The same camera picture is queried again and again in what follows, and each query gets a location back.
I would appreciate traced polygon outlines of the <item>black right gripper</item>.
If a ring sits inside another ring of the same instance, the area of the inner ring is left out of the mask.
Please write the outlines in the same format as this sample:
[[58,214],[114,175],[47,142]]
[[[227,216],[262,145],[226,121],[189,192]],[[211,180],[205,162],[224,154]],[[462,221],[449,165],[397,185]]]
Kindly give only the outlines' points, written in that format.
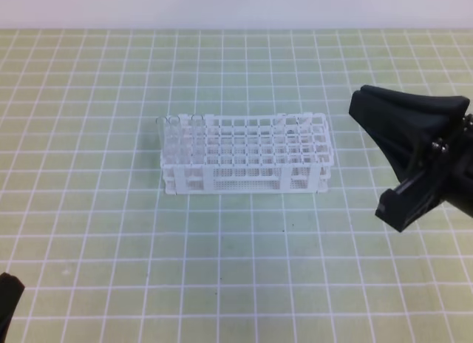
[[[398,232],[448,202],[472,216],[472,115],[463,118],[467,97],[415,95],[363,85],[353,93],[349,115],[382,151],[398,181],[381,196],[375,215]],[[462,119],[446,140],[432,143],[433,155],[421,169],[426,144]]]

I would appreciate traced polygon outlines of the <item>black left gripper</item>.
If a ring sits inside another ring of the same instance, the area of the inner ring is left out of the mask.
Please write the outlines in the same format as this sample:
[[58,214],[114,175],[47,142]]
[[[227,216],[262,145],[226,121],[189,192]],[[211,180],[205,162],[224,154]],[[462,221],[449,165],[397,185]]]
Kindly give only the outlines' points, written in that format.
[[7,332],[19,303],[21,295],[24,292],[24,284],[16,277],[6,272],[0,276],[0,340],[5,343]]

